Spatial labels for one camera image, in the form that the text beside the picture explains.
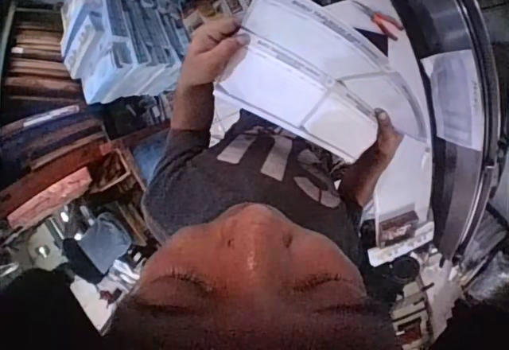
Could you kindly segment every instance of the white graphic print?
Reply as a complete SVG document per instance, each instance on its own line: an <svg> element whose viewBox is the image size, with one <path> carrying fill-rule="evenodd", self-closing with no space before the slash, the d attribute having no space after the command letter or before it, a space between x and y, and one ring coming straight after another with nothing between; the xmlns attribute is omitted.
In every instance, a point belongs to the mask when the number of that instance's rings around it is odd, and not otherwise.
<svg viewBox="0 0 509 350"><path fill-rule="evenodd" d="M274 140L274 144L263 163L261 173L268 177L272 177L277 181L282 181L285 176L288 156L292 150L295 135L280 128L277 128L276 131L281 131L281 133L276 134L272 128L264 128L260 126L253 127L252 129L235 137L235 139L231 141L231 143L218 155L217 159L219 161L231 163L232 165L238 165L244 154L260 134L271 136ZM340 205L341 200L334 188L332 180L327 177L324 171L318 169L321 165L318 157L311 152L311 150L306 149L299 153L297 160L305 172L327 185L327 189L320 189L307 177L294 178L298 187L307 196L323 206L328 208L337 208Z"/></svg>

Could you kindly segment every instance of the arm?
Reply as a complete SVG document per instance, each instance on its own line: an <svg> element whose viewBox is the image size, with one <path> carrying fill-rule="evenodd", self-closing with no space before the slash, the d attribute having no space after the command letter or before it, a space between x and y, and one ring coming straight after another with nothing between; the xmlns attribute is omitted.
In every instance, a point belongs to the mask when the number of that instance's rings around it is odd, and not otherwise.
<svg viewBox="0 0 509 350"><path fill-rule="evenodd" d="M212 21L195 32L177 85L172 134L179 130L210 130L214 116L212 82L247 43L244 37L233 37L238 29L235 19L227 17Z"/></svg>
<svg viewBox="0 0 509 350"><path fill-rule="evenodd" d="M376 118L379 132L375 143L346 171L339 189L341 198L356 202L360 207L364 207L373 197L376 183L403 140L385 111L377 109Z"/></svg>

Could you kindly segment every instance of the hair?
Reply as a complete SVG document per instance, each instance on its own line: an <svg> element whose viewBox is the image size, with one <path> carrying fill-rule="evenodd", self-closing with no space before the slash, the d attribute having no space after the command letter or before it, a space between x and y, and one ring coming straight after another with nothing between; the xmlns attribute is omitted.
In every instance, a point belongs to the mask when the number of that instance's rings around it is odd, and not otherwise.
<svg viewBox="0 0 509 350"><path fill-rule="evenodd" d="M354 309L336 309L326 318L310 315L306 321L272 328L238 330L204 323L200 317L181 319L158 311L135 297L115 312L106 335L108 347L125 349L396 349L387 309L369 301Z"/></svg>

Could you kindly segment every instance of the red scissors handle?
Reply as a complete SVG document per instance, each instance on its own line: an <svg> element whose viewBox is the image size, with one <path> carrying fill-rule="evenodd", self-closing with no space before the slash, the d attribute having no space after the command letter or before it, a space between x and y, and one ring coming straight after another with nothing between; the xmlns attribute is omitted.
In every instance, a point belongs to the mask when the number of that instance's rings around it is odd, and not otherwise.
<svg viewBox="0 0 509 350"><path fill-rule="evenodd" d="M373 17L373 22L382 30L383 34L389 37L391 40L397 41L398 38L383 24L383 20L380 17Z"/></svg>
<svg viewBox="0 0 509 350"><path fill-rule="evenodd" d="M384 21L387 21L387 22L391 23L392 25L394 25L399 30L405 30L403 25L398 20L396 20L395 18L393 18L393 17L391 17L391 16L389 16L387 14L383 14L382 12L376 12L375 16L381 18Z"/></svg>

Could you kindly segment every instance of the eyelash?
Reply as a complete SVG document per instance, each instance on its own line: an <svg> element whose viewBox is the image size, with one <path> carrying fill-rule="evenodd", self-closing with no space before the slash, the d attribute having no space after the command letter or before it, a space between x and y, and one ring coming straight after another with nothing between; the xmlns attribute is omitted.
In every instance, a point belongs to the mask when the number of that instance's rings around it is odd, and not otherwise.
<svg viewBox="0 0 509 350"><path fill-rule="evenodd" d="M311 277L308 277L306 280L297 283L293 290L297 292L306 292L316 287L326 284L327 282L340 281L343 278L338 274L314 274Z"/></svg>
<svg viewBox="0 0 509 350"><path fill-rule="evenodd" d="M202 277L198 276L197 274L193 274L193 273L179 273L178 271L172 270L169 273L169 276L172 277L172 278L175 278L176 280L191 282L191 283L199 286L200 288L202 288L206 292L212 292L213 288L209 284L207 284L202 279Z"/></svg>

